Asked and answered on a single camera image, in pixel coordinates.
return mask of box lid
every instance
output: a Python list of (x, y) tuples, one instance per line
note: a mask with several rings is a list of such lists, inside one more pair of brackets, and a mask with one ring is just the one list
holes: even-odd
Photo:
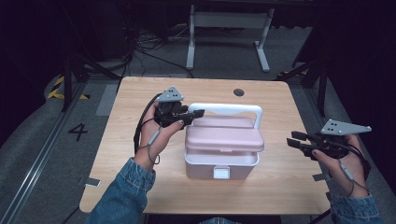
[(186, 129), (186, 148), (259, 152), (264, 150), (264, 140), (259, 129), (189, 126)]

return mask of pink storage box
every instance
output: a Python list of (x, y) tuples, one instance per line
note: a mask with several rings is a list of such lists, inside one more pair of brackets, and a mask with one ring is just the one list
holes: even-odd
[[(192, 104), (221, 115), (204, 115), (186, 128), (186, 173), (191, 178), (245, 179), (264, 150), (260, 132), (262, 109), (257, 105)], [(253, 112), (256, 119), (236, 116)]]

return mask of dark background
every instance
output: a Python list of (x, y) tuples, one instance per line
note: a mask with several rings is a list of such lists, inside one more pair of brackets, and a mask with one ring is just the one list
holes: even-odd
[[(186, 22), (185, 13), (176, 14), (185, 7), (159, 5), (152, 13), (124, 1), (3, 1), (0, 145), (45, 103), (44, 89), (59, 75), (68, 53), (75, 51), (97, 62), (118, 59), (125, 54), (126, 36), (131, 38), (139, 28), (166, 36), (170, 27)], [(281, 8), (273, 25), (315, 25), (297, 61), (329, 60), (329, 78), (352, 122), (373, 128), (361, 138), (395, 192), (394, 15), (392, 7), (381, 1), (359, 1), (324, 13)]]

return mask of denim sleeve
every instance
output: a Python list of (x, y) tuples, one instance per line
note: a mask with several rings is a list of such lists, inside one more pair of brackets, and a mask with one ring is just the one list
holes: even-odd
[(129, 159), (108, 186), (86, 223), (137, 223), (155, 181), (150, 172)]
[(331, 203), (334, 223), (384, 223), (372, 194), (364, 198), (352, 198), (332, 193), (328, 193), (327, 196)]

